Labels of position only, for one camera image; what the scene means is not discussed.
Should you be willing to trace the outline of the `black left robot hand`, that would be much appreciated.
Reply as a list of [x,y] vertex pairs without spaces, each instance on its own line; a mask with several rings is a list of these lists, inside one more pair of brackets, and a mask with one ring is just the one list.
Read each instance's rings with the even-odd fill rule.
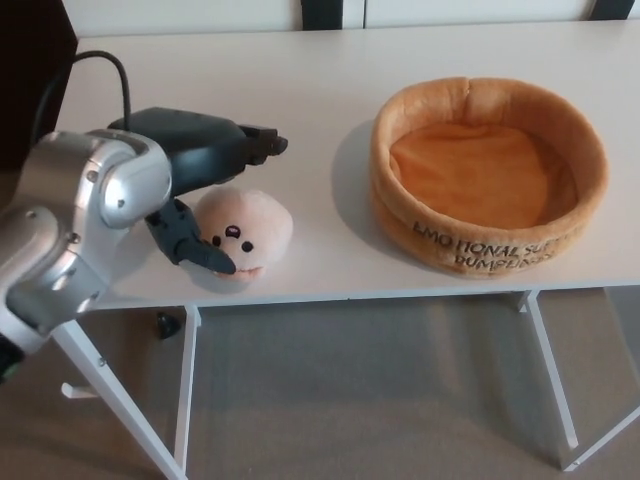
[[157,247],[177,265],[188,260],[212,272],[232,274],[238,264],[220,247],[200,238],[195,216],[180,195],[226,183],[282,154],[288,140],[277,129],[237,124],[222,117],[163,107],[137,111],[109,124],[155,141],[171,163],[169,200],[145,217]]

